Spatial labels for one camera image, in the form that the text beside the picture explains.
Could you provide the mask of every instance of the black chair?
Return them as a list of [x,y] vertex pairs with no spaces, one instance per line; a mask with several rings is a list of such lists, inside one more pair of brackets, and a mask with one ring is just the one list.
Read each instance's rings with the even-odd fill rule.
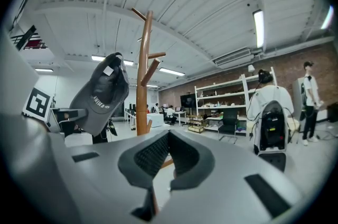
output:
[[229,110],[224,110],[222,122],[223,125],[221,125],[218,129],[219,134],[235,136],[237,126],[237,109],[232,108]]

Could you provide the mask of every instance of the ceiling light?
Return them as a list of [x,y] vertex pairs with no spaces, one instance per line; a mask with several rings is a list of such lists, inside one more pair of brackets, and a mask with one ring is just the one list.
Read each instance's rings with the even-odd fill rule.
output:
[[53,72],[53,69],[35,68],[37,72]]
[[326,16],[326,18],[323,22],[322,27],[321,27],[322,30],[326,29],[330,25],[332,17],[333,17],[333,7],[330,6],[330,8],[328,9],[327,16]]
[[264,44],[264,15],[262,10],[253,13],[256,26],[257,47],[261,48]]
[[[104,56],[92,55],[92,56],[91,56],[91,59],[92,59],[93,61],[103,61],[103,60],[105,59],[105,57],[104,57]],[[124,63],[125,63],[125,65],[127,65],[127,66],[132,66],[132,65],[134,64],[133,61],[127,61],[127,60],[124,60]]]
[[125,62],[125,65],[127,65],[127,66],[133,66],[133,64],[134,64],[133,61],[124,60],[124,62]]
[[104,56],[92,55],[92,56],[91,56],[91,59],[92,59],[93,61],[103,61],[103,60],[105,59],[105,57],[104,57]]
[[166,73],[169,73],[169,74],[175,74],[175,75],[180,76],[180,77],[185,75],[184,73],[176,72],[176,71],[165,69],[165,68],[161,68],[160,71],[166,72]]

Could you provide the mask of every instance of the shelving unit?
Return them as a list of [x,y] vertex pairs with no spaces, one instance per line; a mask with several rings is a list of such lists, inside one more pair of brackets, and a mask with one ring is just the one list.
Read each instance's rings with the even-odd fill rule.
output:
[[[275,75],[274,68],[271,67],[270,74],[273,75],[274,78],[274,85],[277,85],[277,79]],[[249,108],[249,103],[250,103],[250,98],[249,94],[252,94],[255,92],[255,89],[248,89],[248,82],[253,82],[253,81],[258,81],[258,75],[251,76],[251,77],[246,77],[244,74],[241,75],[239,79],[236,80],[230,80],[227,82],[219,83],[219,84],[214,84],[210,86],[205,86],[205,87],[200,87],[196,88],[195,86],[195,96],[196,96],[196,113],[199,115],[199,110],[200,109],[226,109],[226,108],[246,108],[246,112],[248,112]],[[216,90],[219,88],[223,87],[228,87],[228,86],[233,86],[233,85],[243,85],[243,91],[240,92],[234,92],[234,93],[227,93],[227,94],[222,94],[222,95],[214,95],[214,96],[198,96],[198,91],[205,91],[205,90]],[[221,105],[218,107],[199,107],[199,101],[200,100],[207,100],[207,99],[215,99],[215,98],[223,98],[223,97],[230,97],[230,96],[238,96],[238,95],[244,95],[245,97],[245,104],[244,105],[234,105],[234,106],[228,106],[228,105]]]

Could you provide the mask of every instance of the floor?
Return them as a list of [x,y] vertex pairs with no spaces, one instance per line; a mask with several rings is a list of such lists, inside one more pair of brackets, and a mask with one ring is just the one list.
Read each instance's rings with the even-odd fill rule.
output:
[[[107,138],[109,142],[136,136],[136,131],[130,130],[128,123],[116,122],[114,125],[118,136],[116,137],[108,132]],[[151,132],[165,129],[188,131],[187,126],[179,126],[179,124],[176,123],[174,126],[164,125],[163,127],[152,128]],[[217,132],[210,130],[206,130],[201,134],[195,134],[218,139]],[[334,124],[322,122],[316,125],[315,135],[321,139],[318,143],[309,143],[308,146],[304,146],[301,143],[301,135],[296,133],[293,136],[292,142],[288,144],[284,173],[295,183],[303,194],[311,193],[326,181],[325,178],[337,158],[338,138],[334,137],[335,134],[338,134],[338,122]],[[235,139],[225,137],[220,142],[233,144]],[[73,134],[65,139],[66,146],[79,146],[91,143],[91,135],[86,133]],[[252,152],[254,141],[253,139],[250,141],[249,137],[240,136],[236,140],[235,146],[240,146]],[[162,208],[170,198],[169,186],[170,182],[174,179],[173,172],[174,165],[172,164],[161,169],[154,179],[154,189],[160,208]]]

